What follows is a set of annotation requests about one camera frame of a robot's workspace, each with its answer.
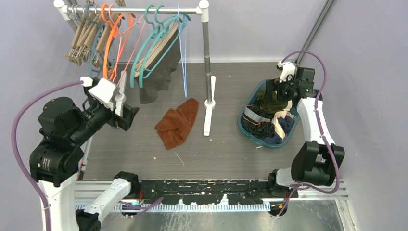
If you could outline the olive green underwear cream waistband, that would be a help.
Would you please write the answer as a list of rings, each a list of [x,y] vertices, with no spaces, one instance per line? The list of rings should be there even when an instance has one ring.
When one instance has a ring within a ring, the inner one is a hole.
[[[260,109],[268,114],[275,114],[279,111],[290,111],[293,103],[292,101],[278,101],[276,92],[272,93],[272,102],[269,103],[266,99],[266,91],[262,90],[256,95],[256,102]]]

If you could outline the navy underwear cream waistband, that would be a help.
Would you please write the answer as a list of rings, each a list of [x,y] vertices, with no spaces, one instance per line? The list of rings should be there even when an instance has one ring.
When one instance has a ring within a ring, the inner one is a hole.
[[[286,134],[293,128],[294,115],[289,111],[276,112],[272,124],[274,127],[273,135],[264,138],[263,141],[271,145],[281,144]]]

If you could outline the dark grey underwear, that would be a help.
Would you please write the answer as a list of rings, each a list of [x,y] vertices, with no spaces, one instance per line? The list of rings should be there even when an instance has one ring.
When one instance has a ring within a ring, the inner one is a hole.
[[[159,42],[149,55],[147,64],[153,67],[149,77],[144,79],[143,88],[139,88],[139,99],[141,104],[149,104],[157,99],[158,91],[168,90],[172,81],[171,74],[177,70],[180,62],[179,49],[179,24],[175,22],[169,34],[162,42]]]

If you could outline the orange hanger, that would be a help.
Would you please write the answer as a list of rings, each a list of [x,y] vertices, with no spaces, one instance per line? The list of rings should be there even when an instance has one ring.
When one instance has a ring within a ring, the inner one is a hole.
[[[136,16],[131,13],[114,13],[112,12],[113,5],[104,3],[101,6],[101,16],[104,23],[107,24],[109,34],[107,37],[107,42],[105,45],[105,55],[103,57],[103,65],[102,74],[103,78],[110,80],[112,82],[116,82],[117,79],[117,66],[118,61],[120,60],[124,49],[126,47],[130,32],[132,30],[133,24],[136,23],[135,18]],[[123,20],[127,19],[128,28],[124,31],[120,29],[119,23]],[[118,37],[119,45],[117,49],[115,63],[112,63],[110,67],[108,65],[108,57],[109,53],[111,52],[113,41]]]

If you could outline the teal hanger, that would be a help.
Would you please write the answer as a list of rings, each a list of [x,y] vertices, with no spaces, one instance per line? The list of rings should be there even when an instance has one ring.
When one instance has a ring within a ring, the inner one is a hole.
[[[159,4],[155,7],[154,12],[152,13],[153,19],[149,17],[150,9],[154,5],[150,4],[146,7],[144,12],[145,24],[150,25],[152,30],[149,33],[146,40],[140,46],[139,51],[137,52],[136,58],[131,69],[131,74],[129,77],[129,84],[131,88],[136,86],[143,88],[144,79],[149,77],[151,72],[154,70],[153,67],[149,67],[147,64],[149,55],[153,53],[153,49],[159,42],[162,42],[169,34],[170,27],[178,20],[177,17],[168,16],[165,19],[159,19],[159,12],[164,8],[163,4]]]
[[[105,23],[100,22],[98,23],[96,19],[91,19],[89,16],[89,8],[90,7],[95,7],[94,4],[92,3],[87,3],[84,6],[84,14],[85,18],[88,22],[90,22],[91,26],[96,26],[97,27],[97,32],[96,35],[94,36],[94,40],[92,42],[92,45],[90,47],[90,55],[89,55],[89,63],[88,63],[88,72],[89,76],[93,77],[99,77],[101,72],[102,72],[102,65],[99,62],[99,57],[101,55],[100,51],[97,51],[97,43],[101,40],[102,38],[102,33],[105,29]]]
[[[182,42],[179,40],[180,34],[183,32],[187,26],[187,22],[190,21],[189,13],[185,9],[172,9],[169,13],[170,16],[164,20],[159,20],[157,15],[160,12],[163,12],[163,5],[158,5],[154,11],[150,11],[153,5],[148,5],[144,12],[145,22],[151,24],[153,27],[152,32],[149,35],[149,38],[153,39],[153,44],[150,46],[146,53],[146,57],[140,60],[141,53],[144,51],[148,40],[145,40],[141,46],[135,61],[132,66],[135,71],[131,75],[133,79],[138,79],[138,85],[140,88],[145,86],[145,79],[147,79],[152,72],[156,69],[161,60],[165,55],[170,51],[175,43],[179,44],[179,51],[182,51]],[[154,21],[148,19],[147,14],[154,14]]]

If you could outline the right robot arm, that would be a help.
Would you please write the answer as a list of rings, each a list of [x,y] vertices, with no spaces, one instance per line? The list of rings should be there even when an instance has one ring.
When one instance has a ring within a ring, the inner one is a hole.
[[[270,173],[268,194],[278,198],[283,193],[311,188],[333,194],[340,187],[339,168],[345,151],[328,131],[321,90],[314,88],[315,70],[290,62],[278,63],[277,68],[280,77],[267,89],[275,89],[279,101],[292,101],[302,120],[305,142],[289,168]]]

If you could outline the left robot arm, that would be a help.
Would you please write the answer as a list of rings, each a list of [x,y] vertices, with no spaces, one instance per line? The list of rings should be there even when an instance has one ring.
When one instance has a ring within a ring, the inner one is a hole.
[[[136,198],[141,184],[134,173],[119,172],[112,184],[89,206],[75,209],[75,184],[85,144],[104,125],[128,130],[138,112],[124,106],[122,116],[92,101],[81,111],[71,98],[59,97],[45,104],[38,120],[43,140],[30,155],[30,173],[48,201],[54,231],[98,231],[110,211],[127,197]]]

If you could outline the teal laundry basket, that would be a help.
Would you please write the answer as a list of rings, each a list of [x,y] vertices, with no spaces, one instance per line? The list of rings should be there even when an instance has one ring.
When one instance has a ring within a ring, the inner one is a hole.
[[[279,102],[269,90],[274,80],[261,81],[238,116],[240,131],[263,147],[281,148],[290,140],[300,116],[292,101]]]

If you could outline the brown towel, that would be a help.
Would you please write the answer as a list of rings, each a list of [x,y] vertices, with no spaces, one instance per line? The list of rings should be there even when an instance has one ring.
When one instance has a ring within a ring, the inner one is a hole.
[[[170,108],[155,125],[166,149],[183,144],[191,132],[199,110],[199,102],[190,98],[176,109]]]

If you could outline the beige wooden hangers bunch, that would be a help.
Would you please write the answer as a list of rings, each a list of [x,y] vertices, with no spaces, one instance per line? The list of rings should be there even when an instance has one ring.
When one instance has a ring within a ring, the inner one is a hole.
[[[74,36],[71,42],[71,50],[68,53],[64,54],[65,59],[68,61],[76,64],[77,66],[81,66],[83,63],[89,63],[89,55],[90,55],[90,47],[94,40],[94,36],[97,32],[96,26],[91,26],[90,22],[88,22],[85,18],[84,12],[77,12],[78,5],[74,5],[77,3],[75,0],[70,0],[72,9],[64,10],[63,16],[65,19],[73,24]],[[89,16],[91,19],[96,19],[98,23],[103,22],[100,14],[89,10]],[[105,45],[107,42],[107,37],[109,34],[109,30],[107,24],[105,23],[105,29],[102,33],[101,40],[97,43],[97,51],[101,52],[99,57],[99,62],[102,65],[103,56],[105,55]]]

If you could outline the white garment rack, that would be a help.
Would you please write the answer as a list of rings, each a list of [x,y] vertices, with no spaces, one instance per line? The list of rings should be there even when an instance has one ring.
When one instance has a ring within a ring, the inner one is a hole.
[[[114,7],[112,11],[115,13],[163,13],[163,14],[196,14],[201,17],[202,30],[203,30],[203,42],[204,42],[204,66],[207,85],[207,99],[204,102],[205,107],[205,119],[203,135],[209,136],[211,130],[211,120],[213,109],[216,102],[214,100],[214,91],[216,84],[216,77],[211,74],[211,61],[210,61],[210,49],[209,49],[209,2],[207,0],[201,0],[195,8],[134,8],[134,7]]]

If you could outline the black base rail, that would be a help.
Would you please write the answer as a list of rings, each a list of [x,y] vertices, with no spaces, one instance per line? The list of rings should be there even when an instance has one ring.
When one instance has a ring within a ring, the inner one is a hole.
[[[140,187],[125,199],[152,203],[163,197],[162,204],[260,205],[265,200],[285,201],[291,190],[265,180],[142,180]]]

